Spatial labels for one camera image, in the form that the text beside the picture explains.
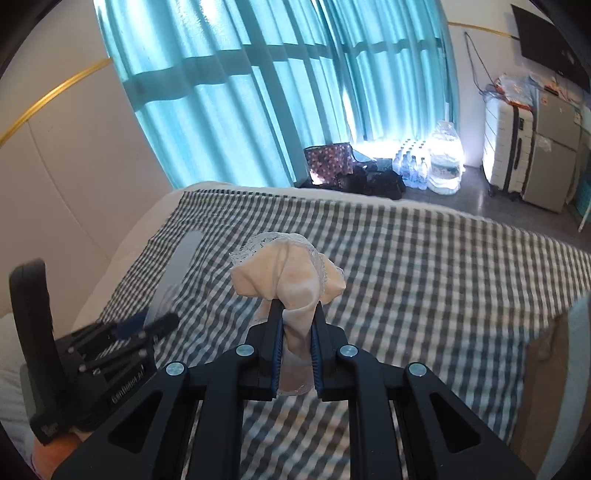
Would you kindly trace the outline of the person hand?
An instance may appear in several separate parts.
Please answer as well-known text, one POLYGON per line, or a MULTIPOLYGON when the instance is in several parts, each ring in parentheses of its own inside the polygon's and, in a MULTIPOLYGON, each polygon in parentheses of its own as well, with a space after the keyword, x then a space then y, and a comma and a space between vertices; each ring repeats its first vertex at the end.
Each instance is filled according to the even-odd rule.
POLYGON ((32 465, 37 476, 40 479, 50 479, 57 467, 90 436, 91 432, 74 429, 55 437, 47 445, 34 438, 32 465))

